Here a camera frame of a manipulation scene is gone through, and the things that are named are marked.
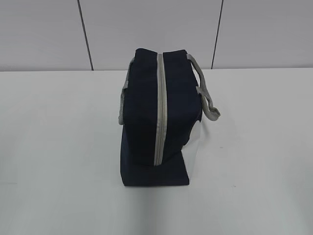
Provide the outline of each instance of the table surface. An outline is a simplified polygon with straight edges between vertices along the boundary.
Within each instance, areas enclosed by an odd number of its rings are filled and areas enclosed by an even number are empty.
[[[191,184],[126,188],[125,71],[0,73],[1,235],[312,235],[313,69],[205,70]]]

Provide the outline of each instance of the gray handle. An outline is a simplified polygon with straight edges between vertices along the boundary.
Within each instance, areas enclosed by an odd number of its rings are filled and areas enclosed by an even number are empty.
[[[124,110],[124,98],[125,98],[125,90],[128,88],[128,78],[129,78],[129,72],[131,70],[131,66],[134,62],[135,57],[130,61],[128,65],[128,70],[127,70],[127,75],[125,79],[124,86],[122,88],[122,93],[121,93],[121,102],[120,102],[120,107],[119,107],[119,116],[118,116],[118,124],[124,125],[124,119],[123,119],[123,110]]]
[[[206,88],[203,72],[192,55],[187,54],[187,59],[191,61],[191,64],[197,71],[199,78],[200,78],[200,87],[196,87],[196,89],[197,89],[198,94],[201,95],[203,112],[208,119],[210,119],[211,121],[216,121],[220,117],[221,114],[219,110],[213,106],[212,98],[209,94],[209,91]]]

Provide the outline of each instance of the navy blue bag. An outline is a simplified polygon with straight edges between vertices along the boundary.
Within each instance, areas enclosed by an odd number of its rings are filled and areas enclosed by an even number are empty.
[[[199,74],[200,86],[191,65]],[[220,116],[190,54],[137,49],[121,94],[120,171],[124,185],[188,185],[202,110],[210,120]]]

